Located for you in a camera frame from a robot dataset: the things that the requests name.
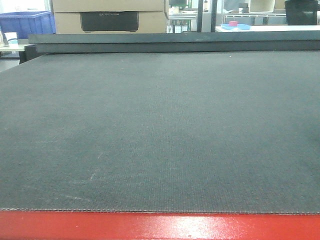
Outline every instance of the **black label on box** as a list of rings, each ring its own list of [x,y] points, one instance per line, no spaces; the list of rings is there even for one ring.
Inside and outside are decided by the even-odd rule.
[[[84,32],[135,32],[139,28],[139,13],[137,11],[93,11],[81,12],[80,14]]]

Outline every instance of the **cardboard box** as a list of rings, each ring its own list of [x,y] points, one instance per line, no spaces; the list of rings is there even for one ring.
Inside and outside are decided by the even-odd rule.
[[[52,0],[57,34],[166,33],[168,0]]]
[[[249,13],[273,13],[275,0],[250,0]]]
[[[275,0],[274,9],[282,10],[285,9],[286,0]]]

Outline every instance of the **gray felt conveyor belt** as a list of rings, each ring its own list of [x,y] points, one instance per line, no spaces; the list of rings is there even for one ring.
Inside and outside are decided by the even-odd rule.
[[[45,55],[0,74],[0,210],[320,212],[320,52]]]

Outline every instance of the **blue tray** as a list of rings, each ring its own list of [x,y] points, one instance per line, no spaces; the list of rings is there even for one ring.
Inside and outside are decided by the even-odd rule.
[[[238,24],[237,26],[229,26],[229,24],[221,24],[221,27],[225,30],[232,30],[238,28],[240,30],[250,30],[251,26],[247,24]]]

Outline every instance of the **red table edge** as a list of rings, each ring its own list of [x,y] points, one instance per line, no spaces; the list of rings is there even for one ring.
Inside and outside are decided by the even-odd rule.
[[[319,240],[320,214],[0,211],[10,240]]]

